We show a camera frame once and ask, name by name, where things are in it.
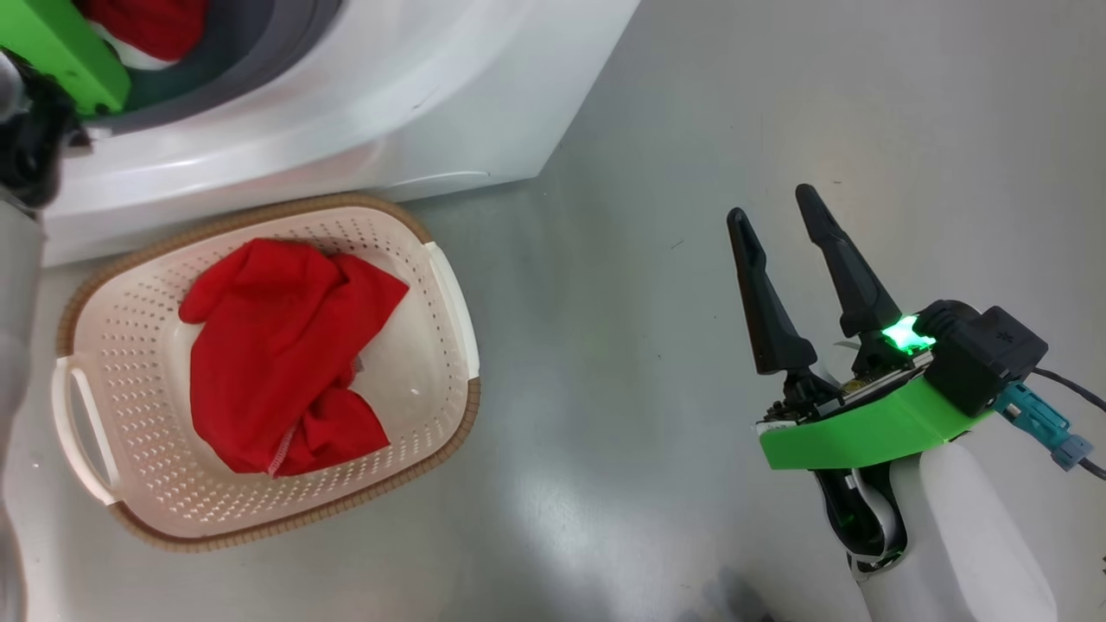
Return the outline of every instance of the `brown basket rim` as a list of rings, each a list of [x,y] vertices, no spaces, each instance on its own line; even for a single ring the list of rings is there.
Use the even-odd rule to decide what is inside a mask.
[[[88,300],[92,299],[92,296],[95,294],[100,288],[123,272],[150,261],[152,259],[156,259],[186,246],[213,238],[228,231],[233,231],[236,229],[250,227],[261,222],[268,222],[270,220],[286,218],[289,216],[298,216],[300,214],[321,211],[338,207],[364,207],[367,209],[383,211],[403,222],[404,226],[415,234],[415,237],[418,238],[420,242],[427,243],[434,241],[434,238],[430,237],[430,234],[426,230],[426,228],[401,207],[393,203],[358,193],[342,193],[250,209],[230,216],[229,218],[225,218],[209,225],[204,225],[190,231],[167,238],[160,242],[132,252],[131,255],[127,255],[96,271],[93,276],[85,280],[80,288],[77,288],[77,290],[70,298],[69,304],[65,307],[65,311],[62,313],[62,319],[58,326],[58,356],[64,357],[73,354],[74,341],[76,336],[76,322],[81,317],[81,312],[84,311]],[[468,438],[479,410],[480,379],[474,377],[469,381],[468,402],[466,403],[465,414],[461,416],[460,425],[446,445],[434,454],[388,478],[382,479],[371,486],[366,486],[355,493],[351,493],[345,497],[341,497],[310,510],[304,510],[292,516],[286,516],[281,519],[271,520],[269,522],[263,522],[246,529],[202,538],[181,538],[154,529],[135,516],[125,501],[121,500],[112,504],[107,506],[107,509],[112,516],[123,523],[127,531],[135,535],[140,540],[166,551],[205,552],[253,542],[263,538],[269,538],[270,536],[276,536],[279,533],[284,533],[285,531],[291,531],[292,529],[303,527],[304,525],[317,522],[324,518],[330,518],[338,512],[365,504],[440,466],[444,462],[449,459],[449,457],[452,456],[453,453],[457,452],[457,449],[459,449]]]

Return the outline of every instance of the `black cable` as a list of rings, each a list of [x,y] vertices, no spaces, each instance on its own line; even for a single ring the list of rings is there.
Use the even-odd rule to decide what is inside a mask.
[[[1086,458],[1079,460],[1079,466],[1087,469],[1091,475],[1097,477],[1098,479],[1106,479],[1106,468],[1103,468]]]
[[[1095,395],[1094,393],[1091,393],[1086,388],[1083,388],[1082,386],[1079,386],[1079,385],[1075,384],[1074,382],[1067,380],[1066,377],[1057,374],[1056,372],[1050,372],[1048,370],[1042,370],[1041,367],[1035,367],[1033,370],[1033,373],[1037,374],[1039,376],[1046,377],[1046,379],[1051,380],[1052,382],[1062,384],[1062,385],[1066,386],[1067,388],[1071,388],[1072,391],[1078,393],[1079,397],[1083,397],[1087,402],[1091,402],[1095,406],[1098,406],[1103,411],[1106,411],[1106,400],[1103,400],[1102,397]]]
[[[1042,370],[1041,367],[1035,367],[1033,370],[1033,373],[1037,374],[1039,376],[1046,377],[1052,382],[1062,384],[1067,388],[1071,388],[1075,393],[1079,394],[1079,397],[1083,397],[1087,402],[1091,402],[1095,406],[1098,406],[1103,411],[1106,411],[1106,400],[1103,400],[1102,397],[1095,395],[1094,393],[1091,393],[1086,388],[1083,388],[1078,384],[1067,380],[1066,377],[1057,374],[1056,372],[1050,372],[1048,370]],[[1083,458],[1082,460],[1079,460],[1079,466],[1085,468],[1087,473],[1097,477],[1098,479],[1106,480],[1106,468],[1096,465],[1095,463],[1088,460],[1087,458]]]

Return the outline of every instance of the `red clothing in basket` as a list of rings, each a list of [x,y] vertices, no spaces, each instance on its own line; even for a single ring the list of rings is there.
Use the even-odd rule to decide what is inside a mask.
[[[354,359],[407,286],[352,255],[257,239],[200,274],[180,319],[192,345],[192,425],[236,473],[279,477],[388,446],[349,383]]]

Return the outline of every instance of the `white washing machine panel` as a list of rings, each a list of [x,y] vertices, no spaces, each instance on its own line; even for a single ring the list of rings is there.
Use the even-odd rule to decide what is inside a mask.
[[[66,158],[46,263],[331,191],[397,200],[536,175],[637,0],[346,0],[261,89]]]

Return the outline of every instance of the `green light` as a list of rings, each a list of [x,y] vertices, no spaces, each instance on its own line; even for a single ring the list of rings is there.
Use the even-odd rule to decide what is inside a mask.
[[[891,340],[891,344],[907,354],[916,354],[937,343],[936,339],[921,336],[914,332],[914,323],[918,321],[917,315],[906,315],[894,325],[887,326],[883,333]]]

